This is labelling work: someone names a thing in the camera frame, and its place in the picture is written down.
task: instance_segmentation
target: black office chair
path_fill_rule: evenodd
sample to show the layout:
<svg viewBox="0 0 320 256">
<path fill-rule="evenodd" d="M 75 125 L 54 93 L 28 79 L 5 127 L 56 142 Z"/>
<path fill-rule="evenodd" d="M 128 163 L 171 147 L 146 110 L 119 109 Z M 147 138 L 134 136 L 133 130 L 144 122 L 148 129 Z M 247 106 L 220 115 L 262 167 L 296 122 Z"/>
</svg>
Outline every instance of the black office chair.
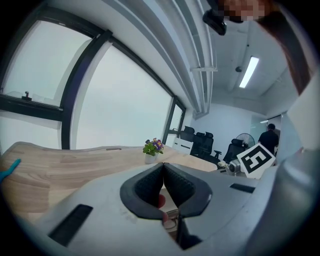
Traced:
<svg viewBox="0 0 320 256">
<path fill-rule="evenodd" d="M 240 139 L 234 138 L 231 140 L 231 144 L 229 144 L 228 150 L 223 158 L 223 161 L 225 161 L 227 164 L 229 164 L 232 160 L 237 159 L 237 155 L 247 150 L 248 147 L 244 145 L 244 142 Z M 217 156 L 221 155 L 221 151 L 214 150 L 216 155 L 213 157 L 211 155 L 206 156 L 204 160 L 211 162 L 217 166 L 218 169 L 223 169 L 223 167 L 220 167 L 218 163 L 220 162 L 219 158 Z"/>
<path fill-rule="evenodd" d="M 195 129 L 189 126 L 185 126 L 184 130 L 180 132 L 180 139 L 188 142 L 193 142 L 195 136 Z"/>
<path fill-rule="evenodd" d="M 228 150 L 223 158 L 227 164 L 229 164 L 232 160 L 237 159 L 237 155 L 246 151 L 248 147 L 244 145 L 244 141 L 240 139 L 234 138 L 231 140 L 231 144 L 229 144 Z"/>
<path fill-rule="evenodd" d="M 199 157 L 199 154 L 201 152 L 200 147 L 205 142 L 205 134 L 201 132 L 197 132 L 196 135 L 193 137 L 193 146 L 190 152 L 191 156 Z"/>
<path fill-rule="evenodd" d="M 210 132 L 205 132 L 204 136 L 204 142 L 203 144 L 199 147 L 200 152 L 199 152 L 199 158 L 205 159 L 206 156 L 211 155 L 212 152 L 212 146 L 214 144 L 214 135 Z"/>
</svg>

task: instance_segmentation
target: electric fan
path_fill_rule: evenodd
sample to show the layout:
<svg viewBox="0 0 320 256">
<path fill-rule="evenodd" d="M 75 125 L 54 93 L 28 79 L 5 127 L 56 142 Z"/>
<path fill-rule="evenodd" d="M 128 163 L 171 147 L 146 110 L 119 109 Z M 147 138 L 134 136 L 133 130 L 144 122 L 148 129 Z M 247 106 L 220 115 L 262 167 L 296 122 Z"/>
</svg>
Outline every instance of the electric fan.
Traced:
<svg viewBox="0 0 320 256">
<path fill-rule="evenodd" d="M 246 149 L 249 149 L 255 145 L 254 138 L 248 133 L 241 133 L 240 135 L 238 135 L 238 137 L 236 137 L 236 139 L 243 141 L 244 147 Z"/>
</svg>

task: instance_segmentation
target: window frame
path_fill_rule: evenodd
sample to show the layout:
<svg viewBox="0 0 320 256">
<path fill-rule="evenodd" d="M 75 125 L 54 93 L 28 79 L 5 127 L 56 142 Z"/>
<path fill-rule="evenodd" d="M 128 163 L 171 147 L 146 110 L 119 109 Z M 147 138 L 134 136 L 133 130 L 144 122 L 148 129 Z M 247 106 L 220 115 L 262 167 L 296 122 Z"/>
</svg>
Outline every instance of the window frame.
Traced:
<svg viewBox="0 0 320 256">
<path fill-rule="evenodd" d="M 110 30 L 104 30 L 97 25 L 94 25 L 93 23 L 67 11 L 49 7 L 46 3 L 41 3 L 39 6 L 37 6 L 26 17 L 17 32 L 14 34 L 11 43 L 7 47 L 6 55 L 1 62 L 2 69 L 0 70 L 0 85 L 3 84 L 8 67 L 11 63 L 11 59 L 13 58 L 16 50 L 24 40 L 26 34 L 37 21 L 46 21 L 72 29 L 92 38 L 92 41 L 84 49 L 72 68 L 63 90 L 60 106 L 53 106 L 35 101 L 15 98 L 1 94 L 2 92 L 0 91 L 0 110 L 22 114 L 25 116 L 60 121 L 61 149 L 69 150 L 71 143 L 72 114 L 81 82 L 90 63 L 99 49 L 105 42 L 111 42 L 114 47 L 132 59 L 145 72 L 147 72 L 173 98 L 167 122 L 165 124 L 164 137 L 162 141 L 166 141 L 168 134 L 177 134 L 177 136 L 179 135 L 185 117 L 186 108 L 182 102 L 179 101 L 178 97 L 170 90 L 166 83 L 138 55 L 136 55 L 120 40 L 113 37 L 113 33 Z M 170 123 L 173 118 L 173 111 L 176 105 L 182 109 L 178 131 L 170 130 Z"/>
<path fill-rule="evenodd" d="M 174 111 L 175 111 L 176 106 L 182 110 L 182 114 L 181 114 L 178 130 L 173 130 L 173 129 L 170 129 L 170 125 L 171 125 L 172 118 L 174 116 Z M 185 119 L 185 114 L 186 114 L 185 106 L 181 103 L 181 101 L 178 99 L 177 96 L 174 96 L 171 107 L 170 107 L 168 119 L 167 119 L 167 122 L 165 125 L 165 129 L 164 129 L 164 134 L 163 134 L 163 138 L 162 138 L 163 144 L 166 144 L 169 134 L 175 134 L 177 138 L 179 137 L 181 129 L 182 129 L 182 125 L 183 125 L 183 122 Z"/>
</svg>

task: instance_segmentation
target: window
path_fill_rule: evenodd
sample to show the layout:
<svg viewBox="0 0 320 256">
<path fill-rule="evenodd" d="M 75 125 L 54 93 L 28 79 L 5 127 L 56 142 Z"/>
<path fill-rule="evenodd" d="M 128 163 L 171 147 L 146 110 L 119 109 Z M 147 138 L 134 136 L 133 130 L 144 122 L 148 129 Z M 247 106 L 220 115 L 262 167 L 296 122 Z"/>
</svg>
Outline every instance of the window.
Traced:
<svg viewBox="0 0 320 256">
<path fill-rule="evenodd" d="M 173 97 L 170 108 L 166 128 L 164 131 L 162 142 L 163 144 L 172 147 L 174 139 L 179 137 L 182 124 L 185 118 L 186 108 L 181 104 L 178 98 Z"/>
<path fill-rule="evenodd" d="M 170 124 L 170 130 L 178 131 L 181 116 L 182 116 L 182 109 L 177 105 L 174 106 L 173 116 Z"/>
<path fill-rule="evenodd" d="M 105 53 L 83 103 L 78 93 L 75 108 L 82 108 L 79 120 L 72 117 L 77 129 L 72 128 L 76 134 L 71 134 L 71 149 L 143 146 L 147 139 L 161 139 L 164 134 L 172 97 L 120 50 L 110 46 L 106 51 L 107 44 L 97 54 Z"/>
<path fill-rule="evenodd" d="M 0 152 L 16 142 L 61 149 L 61 122 L 0 111 Z"/>
<path fill-rule="evenodd" d="M 68 77 L 92 39 L 47 21 L 37 21 L 15 51 L 3 81 L 3 94 L 59 106 Z"/>
</svg>

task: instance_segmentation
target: wooden desk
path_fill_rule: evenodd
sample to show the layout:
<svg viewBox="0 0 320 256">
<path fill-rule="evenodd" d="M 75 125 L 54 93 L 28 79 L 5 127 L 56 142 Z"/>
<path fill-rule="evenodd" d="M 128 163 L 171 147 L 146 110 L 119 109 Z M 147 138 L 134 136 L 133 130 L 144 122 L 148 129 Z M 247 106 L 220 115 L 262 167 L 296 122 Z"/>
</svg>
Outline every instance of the wooden desk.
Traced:
<svg viewBox="0 0 320 256">
<path fill-rule="evenodd" d="M 87 182 L 113 173 L 145 165 L 143 147 L 97 147 L 58 150 L 32 143 L 17 142 L 0 159 L 0 171 L 20 158 L 21 163 L 6 177 L 1 190 L 12 211 L 31 221 L 37 220 Z M 157 162 L 180 164 L 205 172 L 217 169 L 211 162 L 164 147 Z"/>
</svg>

